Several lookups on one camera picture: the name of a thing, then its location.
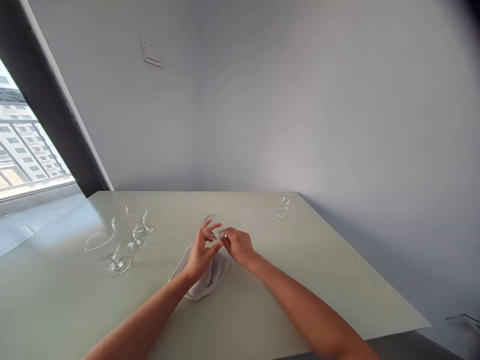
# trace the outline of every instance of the light switch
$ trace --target light switch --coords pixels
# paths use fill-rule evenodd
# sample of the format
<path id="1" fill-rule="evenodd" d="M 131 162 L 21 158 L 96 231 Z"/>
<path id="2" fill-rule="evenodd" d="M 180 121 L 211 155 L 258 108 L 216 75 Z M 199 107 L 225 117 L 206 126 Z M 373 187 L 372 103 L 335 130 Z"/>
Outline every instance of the light switch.
<path id="1" fill-rule="evenodd" d="M 143 60 L 145 60 L 147 63 L 162 67 L 160 64 L 159 47 L 155 43 L 141 36 L 140 41 L 141 49 L 143 50 Z"/>

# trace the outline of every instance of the person's left hand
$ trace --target person's left hand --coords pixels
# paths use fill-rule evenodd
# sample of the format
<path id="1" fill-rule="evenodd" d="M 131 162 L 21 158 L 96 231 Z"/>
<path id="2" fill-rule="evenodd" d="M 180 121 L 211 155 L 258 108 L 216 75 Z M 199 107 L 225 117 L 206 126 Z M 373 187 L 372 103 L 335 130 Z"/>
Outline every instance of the person's left hand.
<path id="1" fill-rule="evenodd" d="M 205 243 L 207 241 L 212 242 L 213 240 L 205 235 L 204 229 L 209 233 L 213 229 L 216 229 L 222 225 L 220 223 L 217 223 L 209 226 L 211 221 L 211 219 L 208 220 L 198 229 L 195 243 L 191 247 L 190 259 L 188 260 L 188 264 L 183 270 L 183 273 L 195 283 L 200 280 L 200 278 L 205 272 L 205 269 L 207 268 L 207 265 L 212 262 L 215 254 L 218 253 L 224 245 L 223 242 L 219 241 L 210 248 L 205 247 Z"/>

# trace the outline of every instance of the empty glass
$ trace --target empty glass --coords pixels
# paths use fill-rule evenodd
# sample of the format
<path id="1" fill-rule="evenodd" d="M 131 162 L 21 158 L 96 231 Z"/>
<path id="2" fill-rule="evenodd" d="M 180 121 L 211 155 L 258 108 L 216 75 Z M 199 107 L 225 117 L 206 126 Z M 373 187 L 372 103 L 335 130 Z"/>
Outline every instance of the empty glass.
<path id="1" fill-rule="evenodd" d="M 115 216 L 111 221 L 112 229 L 119 235 L 129 235 L 130 242 L 126 246 L 129 251 L 136 252 L 145 246 L 147 240 L 138 237 L 140 223 L 133 211 L 125 211 L 125 215 Z"/>
<path id="2" fill-rule="evenodd" d="M 203 233 L 213 240 L 220 240 L 224 235 L 224 223 L 215 214 L 203 220 Z"/>
<path id="3" fill-rule="evenodd" d="M 83 250 L 86 253 L 98 255 L 100 260 L 111 261 L 106 273 L 112 278 L 123 274 L 132 263 L 132 259 L 127 256 L 117 258 L 120 242 L 112 230 L 102 230 L 94 233 L 83 244 Z"/>
<path id="4" fill-rule="evenodd" d="M 285 211 L 290 208 L 292 201 L 294 200 L 294 195 L 290 192 L 284 192 L 283 198 L 281 199 L 280 211 L 276 214 L 278 221 L 283 221 L 285 219 Z"/>
<path id="5" fill-rule="evenodd" d="M 144 237 L 150 235 L 154 230 L 153 225 L 147 225 L 145 220 L 147 219 L 147 215 L 149 214 L 149 210 L 147 209 L 147 205 L 143 199 L 140 199 L 138 205 L 133 207 L 135 216 L 138 218 L 139 226 L 137 230 L 137 235 L 139 237 Z M 131 212 L 132 210 L 125 206 L 125 210 L 127 212 Z"/>

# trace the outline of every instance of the napkin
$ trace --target napkin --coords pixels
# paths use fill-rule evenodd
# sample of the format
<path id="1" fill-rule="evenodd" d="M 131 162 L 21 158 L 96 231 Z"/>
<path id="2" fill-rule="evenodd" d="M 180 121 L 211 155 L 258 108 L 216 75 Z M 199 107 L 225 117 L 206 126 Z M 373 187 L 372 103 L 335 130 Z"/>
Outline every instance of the napkin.
<path id="1" fill-rule="evenodd" d="M 168 279 L 168 282 L 170 282 L 170 280 L 172 280 L 174 277 L 176 277 L 185 269 L 190 259 L 192 246 L 193 244 L 190 244 L 186 248 L 185 254 L 181 259 L 180 264 L 176 268 L 173 275 L 170 276 L 170 278 Z M 202 275 L 200 280 L 198 280 L 190 288 L 190 290 L 185 294 L 185 297 L 193 301 L 198 301 L 201 298 L 203 298 L 205 295 L 210 294 L 213 290 L 215 290 L 215 287 L 218 285 L 220 280 L 222 280 L 222 278 L 224 277 L 225 272 L 229 267 L 229 264 L 230 264 L 230 261 L 226 257 L 224 257 L 223 255 L 217 252 L 213 257 L 213 260 L 210 263 L 210 265 L 208 265 L 208 267 L 206 268 L 205 273 Z"/>

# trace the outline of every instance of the person's right hand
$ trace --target person's right hand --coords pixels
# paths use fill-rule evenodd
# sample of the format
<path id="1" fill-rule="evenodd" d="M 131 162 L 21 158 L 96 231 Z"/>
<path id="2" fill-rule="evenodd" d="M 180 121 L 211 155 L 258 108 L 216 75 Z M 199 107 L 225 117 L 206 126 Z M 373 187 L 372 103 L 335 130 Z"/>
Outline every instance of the person's right hand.
<path id="1" fill-rule="evenodd" d="M 221 238 L 223 245 L 231 257 L 244 268 L 248 268 L 252 262 L 258 259 L 259 254 L 255 252 L 248 233 L 229 227 L 224 230 L 224 234 L 225 236 Z"/>

